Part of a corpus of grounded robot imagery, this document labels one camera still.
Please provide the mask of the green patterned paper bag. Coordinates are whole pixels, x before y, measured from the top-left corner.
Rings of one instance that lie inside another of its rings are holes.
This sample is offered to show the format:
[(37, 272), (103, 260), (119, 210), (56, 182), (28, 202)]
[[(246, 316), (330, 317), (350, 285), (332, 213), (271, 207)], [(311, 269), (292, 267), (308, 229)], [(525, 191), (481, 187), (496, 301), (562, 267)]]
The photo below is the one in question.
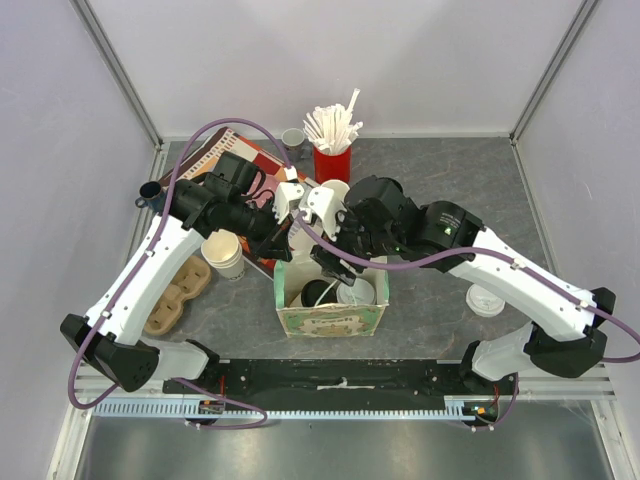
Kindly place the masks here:
[(329, 338), (372, 336), (389, 305), (388, 273), (366, 269), (358, 278), (371, 283), (376, 291), (374, 305), (345, 305), (338, 301), (315, 307), (303, 307), (301, 291), (310, 281), (321, 279), (339, 284), (324, 276), (320, 267), (309, 258), (291, 263), (279, 261), (274, 270), (274, 300), (277, 316), (289, 338)]

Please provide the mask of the stack of white paper cups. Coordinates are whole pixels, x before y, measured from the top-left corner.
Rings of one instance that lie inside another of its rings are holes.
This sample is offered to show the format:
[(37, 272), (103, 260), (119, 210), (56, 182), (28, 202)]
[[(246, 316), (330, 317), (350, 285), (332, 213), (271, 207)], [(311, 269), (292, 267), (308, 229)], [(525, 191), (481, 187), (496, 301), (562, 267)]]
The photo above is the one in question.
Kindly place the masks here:
[(236, 234), (226, 230), (212, 232), (200, 250), (205, 261), (225, 279), (237, 281), (244, 276), (243, 248)]

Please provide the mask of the black coffee cup lid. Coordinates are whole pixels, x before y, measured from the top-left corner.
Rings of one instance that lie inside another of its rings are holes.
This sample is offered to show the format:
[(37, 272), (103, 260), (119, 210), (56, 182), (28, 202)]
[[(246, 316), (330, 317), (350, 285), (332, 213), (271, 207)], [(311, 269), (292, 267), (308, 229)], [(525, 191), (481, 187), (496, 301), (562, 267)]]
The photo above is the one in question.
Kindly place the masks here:
[(301, 291), (301, 304), (303, 307), (315, 307), (336, 302), (335, 286), (325, 280), (312, 280)]

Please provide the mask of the white coffee cup lid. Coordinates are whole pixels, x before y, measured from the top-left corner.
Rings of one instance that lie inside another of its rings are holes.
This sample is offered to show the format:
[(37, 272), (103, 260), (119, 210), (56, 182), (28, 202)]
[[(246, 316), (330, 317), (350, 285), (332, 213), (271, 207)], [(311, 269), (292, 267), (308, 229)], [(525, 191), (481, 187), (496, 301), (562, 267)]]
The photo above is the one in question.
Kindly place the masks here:
[(374, 305), (376, 291), (368, 281), (356, 278), (352, 286), (340, 284), (336, 289), (336, 298), (345, 305)]

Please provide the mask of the stack of white lids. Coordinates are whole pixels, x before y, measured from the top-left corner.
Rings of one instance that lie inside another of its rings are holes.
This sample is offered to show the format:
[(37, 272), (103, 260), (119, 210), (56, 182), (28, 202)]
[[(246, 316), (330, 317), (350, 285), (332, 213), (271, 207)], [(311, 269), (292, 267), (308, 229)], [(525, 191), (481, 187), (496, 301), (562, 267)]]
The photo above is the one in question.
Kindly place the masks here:
[(469, 287), (465, 300), (476, 315), (484, 318), (499, 315), (506, 305), (504, 300), (476, 284)]

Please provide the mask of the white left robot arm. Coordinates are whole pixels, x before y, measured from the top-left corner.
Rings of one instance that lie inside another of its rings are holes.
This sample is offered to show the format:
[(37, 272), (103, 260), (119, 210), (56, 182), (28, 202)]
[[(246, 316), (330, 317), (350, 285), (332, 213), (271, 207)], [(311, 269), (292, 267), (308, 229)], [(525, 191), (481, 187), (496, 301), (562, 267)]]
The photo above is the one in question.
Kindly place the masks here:
[(127, 392), (152, 378), (184, 377), (198, 393), (219, 382), (211, 353), (188, 342), (177, 347), (146, 344), (143, 327), (154, 306), (188, 257), (211, 233), (227, 230), (246, 239), (266, 259), (291, 259), (287, 219), (293, 202), (304, 195), (294, 168), (286, 171), (272, 198), (258, 207), (249, 190), (265, 173), (256, 164), (225, 152), (214, 169), (170, 186), (166, 216), (154, 217), (116, 283), (85, 314), (69, 314), (60, 331), (79, 358)]

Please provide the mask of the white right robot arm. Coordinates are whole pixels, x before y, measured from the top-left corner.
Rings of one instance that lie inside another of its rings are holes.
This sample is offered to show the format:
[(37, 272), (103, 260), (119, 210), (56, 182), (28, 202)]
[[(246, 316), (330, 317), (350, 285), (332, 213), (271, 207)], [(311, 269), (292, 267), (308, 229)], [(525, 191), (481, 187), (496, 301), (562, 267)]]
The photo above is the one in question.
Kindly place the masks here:
[(329, 188), (312, 189), (305, 216), (317, 217), (323, 228), (311, 258), (345, 285), (354, 285), (376, 258), (397, 255), (404, 266), (420, 262), (466, 280), (529, 318), (510, 334), (468, 346), (457, 377), (469, 393), (533, 367), (578, 378), (604, 358), (607, 337), (595, 310), (612, 310), (614, 295), (557, 278), (455, 203), (418, 206), (397, 181), (369, 176), (344, 197)]

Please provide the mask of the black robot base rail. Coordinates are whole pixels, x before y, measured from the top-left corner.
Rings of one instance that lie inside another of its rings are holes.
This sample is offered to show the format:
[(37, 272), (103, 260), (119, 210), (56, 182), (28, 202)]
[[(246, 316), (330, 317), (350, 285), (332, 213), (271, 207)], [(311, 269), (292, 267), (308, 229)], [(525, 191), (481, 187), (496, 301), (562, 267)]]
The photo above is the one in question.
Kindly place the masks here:
[(515, 375), (484, 380), (458, 361), (426, 359), (231, 359), (210, 363), (192, 385), (245, 400), (265, 393), (347, 389), (502, 397), (515, 391)]

